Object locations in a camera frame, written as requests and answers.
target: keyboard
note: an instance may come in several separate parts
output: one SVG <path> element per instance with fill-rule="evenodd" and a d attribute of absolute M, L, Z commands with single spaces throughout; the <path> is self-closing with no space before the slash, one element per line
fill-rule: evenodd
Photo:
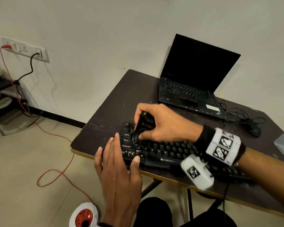
<path fill-rule="evenodd" d="M 120 130 L 122 156 L 127 166 L 129 166 L 132 159 L 138 155 L 140 156 L 140 166 L 179 171 L 181 170 L 181 161 L 190 154 L 201 156 L 197 148 L 191 142 L 158 143 L 146 140 L 133 140 L 134 127 L 135 125 L 133 123 L 124 122 Z M 218 169 L 215 166 L 207 164 L 206 168 L 212 173 L 214 178 L 219 181 L 228 183 L 253 183 L 250 178 L 239 172 L 235 167 Z"/>
<path fill-rule="evenodd" d="M 166 79 L 164 82 L 164 87 L 167 91 L 174 92 L 175 94 L 189 96 L 190 98 L 196 100 L 205 101 L 206 104 L 216 106 L 216 103 L 212 97 L 212 94 L 208 91 L 202 91 L 188 85 L 180 84 L 172 80 Z"/>

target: table edge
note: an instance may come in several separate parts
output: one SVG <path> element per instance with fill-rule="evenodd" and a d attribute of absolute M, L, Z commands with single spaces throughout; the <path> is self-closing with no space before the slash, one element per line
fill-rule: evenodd
<path fill-rule="evenodd" d="M 95 158 L 93 155 L 89 155 L 89 154 L 86 154 L 86 153 L 79 152 L 79 151 L 73 149 L 72 147 L 71 147 L 71 152 L 73 154 L 76 154 L 76 155 L 79 155 L 79 156 L 82 156 L 82 157 L 85 157 L 85 158 L 89 158 L 89 159 Z M 171 183 L 180 185 L 182 187 L 192 189 L 196 192 L 201 192 L 201 193 L 204 193 L 204 194 L 207 194 L 207 195 L 214 196 L 216 198 L 223 198 L 224 197 L 222 194 L 214 193 L 214 192 L 211 192 L 211 191 L 201 191 L 201 190 L 198 190 L 197 187 L 195 187 L 195 186 L 190 186 L 190 185 L 187 185 L 185 183 L 180 183 L 180 182 L 177 182 L 175 180 L 164 178 L 164 177 L 161 177 L 161 176 L 158 176 L 158 175 L 155 175 L 155 174 L 151 174 L 151 173 L 148 173 L 148 172 L 145 172 L 145 171 L 142 171 L 142 170 L 140 170 L 140 172 L 141 172 L 142 175 L 145 175 L 145 176 L 148 176 L 148 177 L 151 177 L 151 178 L 155 178 L 155 179 L 158 179 L 158 180 L 161 180 L 161 181 L 165 181 L 165 182 L 171 182 Z M 284 218 L 283 213 L 280 213 L 280 212 L 277 212 L 277 211 L 274 211 L 274 210 L 269 210 L 269 209 L 266 209 L 266 208 L 263 208 L 263 207 L 259 207 L 259 206 L 250 204 L 248 202 L 244 202 L 244 201 L 234 199 L 234 198 L 230 198 L 230 197 L 227 197 L 227 196 L 226 196 L 225 200 Z"/>

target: black laptop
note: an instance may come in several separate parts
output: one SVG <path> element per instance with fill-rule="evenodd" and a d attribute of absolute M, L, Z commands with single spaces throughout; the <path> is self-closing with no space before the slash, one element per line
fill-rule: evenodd
<path fill-rule="evenodd" d="M 226 119 L 213 93 L 240 56 L 176 34 L 160 76 L 159 101 Z"/>

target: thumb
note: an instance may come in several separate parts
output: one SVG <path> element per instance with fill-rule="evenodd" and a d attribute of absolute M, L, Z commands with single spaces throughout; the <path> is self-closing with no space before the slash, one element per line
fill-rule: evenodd
<path fill-rule="evenodd" d="M 142 176 L 139 171 L 140 157 L 135 156 L 130 164 L 130 183 L 139 189 L 142 189 Z"/>
<path fill-rule="evenodd" d="M 154 130 L 144 131 L 139 136 L 138 139 L 140 140 L 152 140 Z"/>

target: floor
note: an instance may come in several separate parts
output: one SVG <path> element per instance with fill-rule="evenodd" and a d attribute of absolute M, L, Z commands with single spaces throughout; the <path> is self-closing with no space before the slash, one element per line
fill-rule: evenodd
<path fill-rule="evenodd" d="M 26 128 L 31 121 L 31 118 L 17 115 L 9 121 L 4 119 L 0 125 L 0 130 L 6 134 L 2 136 L 0 133 L 0 226 L 68 226 L 72 212 L 81 203 L 87 202 L 87 197 L 63 177 L 43 188 L 38 187 L 36 181 L 49 169 L 63 170 L 66 167 L 72 157 L 70 143 L 42 132 L 35 125 Z M 81 130 L 45 118 L 41 118 L 39 124 L 46 131 L 70 140 Z M 57 174 L 49 172 L 41 184 L 48 183 Z M 66 175 L 104 211 L 105 204 L 93 160 L 75 156 Z M 146 176 L 143 180 L 143 188 L 152 182 Z M 188 221 L 185 188 L 163 182 L 147 195 L 150 196 L 168 203 L 175 227 Z M 206 211 L 212 202 L 192 191 L 195 217 Z M 238 226 L 284 226 L 284 218 L 232 202 L 226 202 L 225 211 Z"/>

